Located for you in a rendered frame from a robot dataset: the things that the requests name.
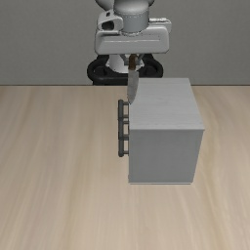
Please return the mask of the brown-handled kitchen knife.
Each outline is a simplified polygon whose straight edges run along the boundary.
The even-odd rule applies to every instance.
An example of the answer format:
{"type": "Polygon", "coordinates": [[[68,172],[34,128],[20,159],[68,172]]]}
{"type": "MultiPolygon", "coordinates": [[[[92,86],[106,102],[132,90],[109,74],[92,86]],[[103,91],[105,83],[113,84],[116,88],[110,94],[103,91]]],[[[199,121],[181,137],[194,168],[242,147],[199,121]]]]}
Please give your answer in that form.
{"type": "Polygon", "coordinates": [[[136,71],[136,60],[136,54],[132,54],[129,57],[127,98],[130,104],[134,101],[136,97],[139,83],[139,73],[136,71]]]}

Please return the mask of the grey cabinet with drawers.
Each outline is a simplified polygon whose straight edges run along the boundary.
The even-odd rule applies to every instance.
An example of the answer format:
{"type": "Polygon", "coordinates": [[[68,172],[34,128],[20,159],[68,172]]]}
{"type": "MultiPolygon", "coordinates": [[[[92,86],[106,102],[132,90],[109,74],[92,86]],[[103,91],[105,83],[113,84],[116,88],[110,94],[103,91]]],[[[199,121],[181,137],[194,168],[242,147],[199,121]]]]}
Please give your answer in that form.
{"type": "Polygon", "coordinates": [[[128,106],[128,182],[193,182],[204,125],[186,78],[142,78],[128,106]]]}

